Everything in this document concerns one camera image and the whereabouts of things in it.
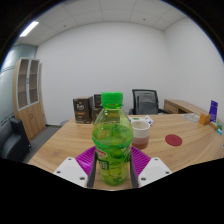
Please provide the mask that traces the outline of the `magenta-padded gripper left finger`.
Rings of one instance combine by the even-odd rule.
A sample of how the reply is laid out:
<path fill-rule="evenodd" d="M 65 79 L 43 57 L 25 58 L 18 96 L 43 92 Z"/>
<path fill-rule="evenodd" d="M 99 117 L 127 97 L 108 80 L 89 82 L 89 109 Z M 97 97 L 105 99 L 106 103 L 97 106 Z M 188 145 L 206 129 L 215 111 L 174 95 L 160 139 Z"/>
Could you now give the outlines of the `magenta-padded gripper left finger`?
<path fill-rule="evenodd" d="M 76 158 L 67 157 L 53 174 L 78 186 L 92 188 L 95 182 L 96 162 L 96 148 L 91 147 Z"/>

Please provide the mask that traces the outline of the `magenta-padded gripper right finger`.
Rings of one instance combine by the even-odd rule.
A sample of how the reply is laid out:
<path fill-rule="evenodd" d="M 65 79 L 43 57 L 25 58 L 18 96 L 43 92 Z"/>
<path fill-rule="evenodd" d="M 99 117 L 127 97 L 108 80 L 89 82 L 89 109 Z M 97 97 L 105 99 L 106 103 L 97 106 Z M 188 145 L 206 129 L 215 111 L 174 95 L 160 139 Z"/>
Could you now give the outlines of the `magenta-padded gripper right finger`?
<path fill-rule="evenodd" d="M 171 173 L 160 158 L 151 158 L 141 150 L 131 148 L 130 174 L 133 188 L 143 187 Z"/>

